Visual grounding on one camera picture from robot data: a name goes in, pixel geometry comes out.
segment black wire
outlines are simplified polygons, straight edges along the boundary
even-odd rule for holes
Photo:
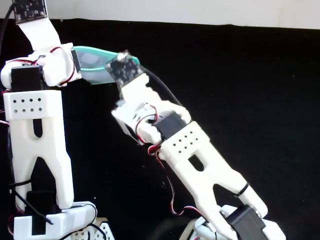
[[[100,227],[98,227],[97,225],[95,225],[95,224],[93,224],[93,223],[90,223],[88,226],[91,226],[91,227],[94,227],[95,229],[97,229],[97,230],[102,234],[102,236],[104,237],[104,239],[107,240],[107,236],[106,236],[105,232],[102,231],[102,230],[100,229]]]
[[[32,206],[27,200],[25,200],[17,191],[15,188],[11,189],[12,192],[21,200],[21,202],[23,202],[25,205],[27,205],[29,208],[31,208],[37,215],[39,215],[40,217],[44,218],[44,220],[49,223],[50,225],[53,225],[53,222],[48,219],[45,215],[43,215],[41,212],[39,212],[37,209],[35,209],[34,206]]]
[[[172,98],[175,104],[182,106],[181,102],[177,99],[177,97],[173,94],[173,92],[168,88],[168,86],[158,77],[155,75],[152,71],[148,70],[144,66],[139,65],[142,71],[144,71],[146,74],[148,74],[153,80],[155,80]]]
[[[8,21],[9,21],[9,17],[11,15],[11,12],[15,9],[15,6],[16,6],[16,2],[13,1],[9,7],[8,12],[6,13],[6,15],[3,19],[3,22],[2,22],[2,25],[0,28],[0,56],[1,56],[1,51],[2,51],[2,44],[3,44],[4,36],[5,36],[5,30],[8,25]]]

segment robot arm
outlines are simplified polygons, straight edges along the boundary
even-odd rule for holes
[[[191,120],[189,112],[183,106],[161,100],[147,86],[149,77],[143,67],[134,64],[127,53],[121,53],[106,69],[122,97],[112,111],[113,117],[124,133],[140,145],[159,147],[159,158],[168,163],[192,194],[212,232],[230,240],[286,239],[277,224],[266,227],[265,203],[243,176],[228,165],[199,124]],[[201,169],[192,164],[194,160],[200,162]],[[233,192],[243,206],[223,215],[217,206],[214,184]]]

